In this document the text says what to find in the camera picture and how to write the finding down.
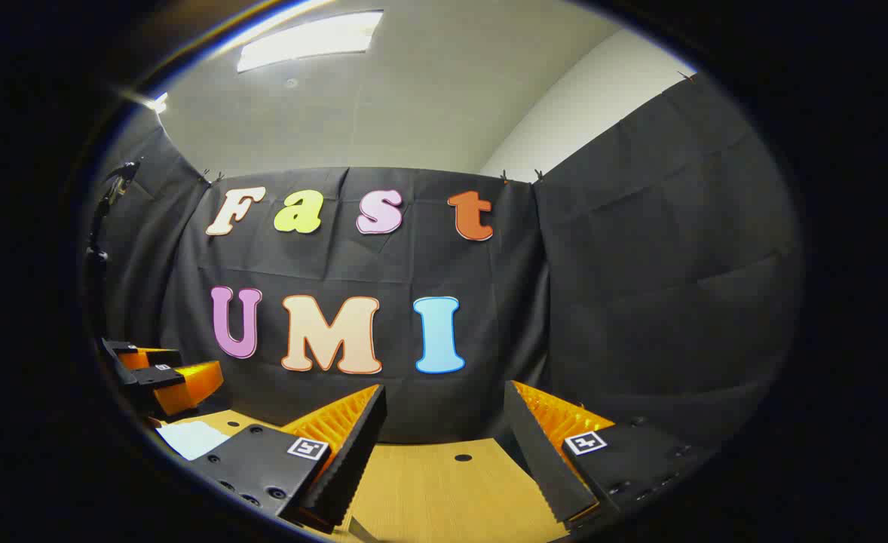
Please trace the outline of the light blue suitcase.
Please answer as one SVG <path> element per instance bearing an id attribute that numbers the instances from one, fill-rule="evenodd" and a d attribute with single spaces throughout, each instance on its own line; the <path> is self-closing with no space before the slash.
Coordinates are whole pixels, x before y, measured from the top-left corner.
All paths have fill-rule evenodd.
<path id="1" fill-rule="evenodd" d="M 229 435 L 206 422 L 168 424 L 158 428 L 157 433 L 175 453 L 188 461 L 200 458 L 230 439 Z"/>

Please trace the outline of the ceiling light panel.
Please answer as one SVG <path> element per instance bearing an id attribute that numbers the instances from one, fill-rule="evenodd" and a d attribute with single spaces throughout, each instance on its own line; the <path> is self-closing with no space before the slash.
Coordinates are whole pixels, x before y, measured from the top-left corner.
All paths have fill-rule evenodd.
<path id="1" fill-rule="evenodd" d="M 237 72 L 309 57 L 365 53 L 383 15 L 382 10 L 357 11 L 265 35 L 241 48 Z"/>

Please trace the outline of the black backdrop cloth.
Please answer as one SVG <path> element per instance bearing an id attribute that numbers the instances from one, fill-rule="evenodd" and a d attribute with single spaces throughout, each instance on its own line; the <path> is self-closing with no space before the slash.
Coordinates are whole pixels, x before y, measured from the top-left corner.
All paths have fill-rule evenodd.
<path id="1" fill-rule="evenodd" d="M 698 73 L 535 183 L 323 167 L 209 183 L 157 120 L 97 243 L 110 338 L 219 360 L 286 424 L 381 385 L 381 440 L 499 435 L 515 379 L 714 447 L 792 343 L 801 236 L 774 158 Z"/>

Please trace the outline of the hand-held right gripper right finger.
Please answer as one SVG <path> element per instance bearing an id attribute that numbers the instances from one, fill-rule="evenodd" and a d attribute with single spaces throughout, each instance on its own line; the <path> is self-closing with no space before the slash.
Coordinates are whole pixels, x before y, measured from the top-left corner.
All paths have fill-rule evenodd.
<path id="1" fill-rule="evenodd" d="M 582 406 L 509 379 L 504 415 L 531 478 L 569 532 L 630 518 L 720 446 L 712 405 L 683 398 L 607 395 Z"/>

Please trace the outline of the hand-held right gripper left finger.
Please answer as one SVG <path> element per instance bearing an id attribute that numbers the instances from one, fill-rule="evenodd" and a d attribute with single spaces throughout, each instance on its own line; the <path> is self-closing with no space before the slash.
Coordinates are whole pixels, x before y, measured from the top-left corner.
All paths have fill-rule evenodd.
<path id="1" fill-rule="evenodd" d="M 190 461 L 265 514 L 326 534 L 343 523 L 387 416 L 373 385 L 281 429 L 249 424 Z"/>

